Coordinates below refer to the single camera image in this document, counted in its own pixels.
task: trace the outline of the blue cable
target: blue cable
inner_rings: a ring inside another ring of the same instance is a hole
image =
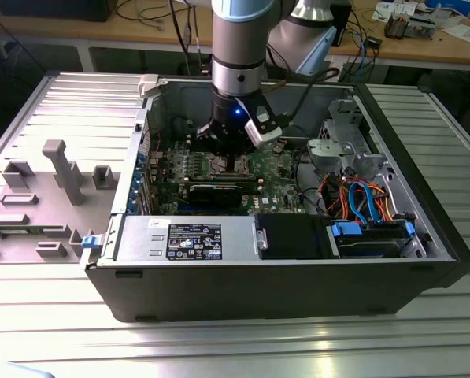
[[[368,185],[366,185],[365,183],[360,183],[360,182],[356,181],[355,183],[350,185],[350,189],[348,190],[348,203],[350,205],[350,208],[352,209],[352,212],[359,217],[359,219],[362,221],[362,223],[368,223],[366,218],[364,218],[364,216],[361,213],[359,213],[357,211],[357,209],[355,208],[355,203],[353,201],[353,193],[355,192],[355,188],[357,187],[357,185],[361,185],[364,188],[365,192],[366,192],[366,198],[368,200],[368,208],[369,208],[369,213],[371,214],[371,218],[374,221],[379,221],[379,214],[376,211],[375,201],[373,199],[373,194],[369,190]]]
[[[359,75],[361,74],[362,69],[364,68],[364,62],[366,59],[366,46],[364,45],[364,41],[362,40],[362,37],[359,35],[359,33],[357,33],[356,31],[352,31],[352,34],[354,34],[359,39],[359,43],[361,44],[361,53],[362,53],[361,67],[359,67],[359,69],[357,70],[357,73],[355,74],[352,80],[355,83],[357,79],[359,79]]]

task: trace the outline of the floor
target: floor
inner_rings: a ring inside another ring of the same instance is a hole
[[[9,57],[0,61],[0,135],[5,131],[43,72],[35,65],[25,50],[19,46],[7,46]],[[67,46],[27,45],[46,70],[80,71],[81,66],[73,48]],[[178,53],[145,52],[145,59],[135,50],[94,49],[94,57],[101,72],[155,72],[176,75],[183,71],[183,57]],[[370,82],[381,82],[386,69],[376,69]],[[470,72],[391,68],[385,83],[424,85],[432,89],[453,114],[459,114],[463,98],[470,91]],[[470,110],[461,118],[470,134]]]

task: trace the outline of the computer tower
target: computer tower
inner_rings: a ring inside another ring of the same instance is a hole
[[[0,0],[3,16],[71,18],[106,22],[117,0]]]

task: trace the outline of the blue latch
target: blue latch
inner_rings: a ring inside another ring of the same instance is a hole
[[[406,231],[409,233],[410,236],[415,236],[415,226],[413,226],[413,223],[411,222],[406,222],[405,223]]]
[[[104,240],[105,240],[105,234],[84,236],[81,246],[83,246],[83,248],[93,248],[93,249],[102,248]]]
[[[360,236],[362,235],[361,226],[354,222],[336,222],[332,225],[333,236]]]

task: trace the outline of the wire bundle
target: wire bundle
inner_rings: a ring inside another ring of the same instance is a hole
[[[352,36],[355,37],[354,42],[359,47],[359,52],[357,53],[356,57],[354,58],[351,66],[348,69],[343,70],[343,75],[340,77],[338,81],[344,81],[345,78],[348,76],[348,80],[353,76],[353,82],[356,82],[360,79],[361,75],[365,74],[368,69],[368,67],[371,65],[371,69],[369,71],[369,76],[368,76],[368,81],[371,78],[371,74],[373,73],[376,65],[376,58],[378,57],[379,50],[372,48],[373,51],[373,58],[369,62],[365,62],[366,57],[368,55],[368,49],[365,45],[365,40],[368,38],[368,32],[364,27],[362,27],[359,17],[355,13],[355,11],[352,9],[350,11],[350,14],[355,18],[355,21],[348,21],[347,22],[347,27],[345,29],[346,32],[350,33]],[[361,63],[359,64],[359,67],[355,70],[353,70],[353,65],[357,62],[358,58],[361,58]]]
[[[338,198],[326,209],[326,214],[345,221],[357,221],[368,223],[363,209],[367,206],[369,216],[373,221],[393,221],[390,214],[389,194],[375,183],[358,179],[357,177],[326,176],[320,185],[318,192],[323,195],[326,185],[338,188]],[[355,195],[364,195],[361,204],[355,204]]]

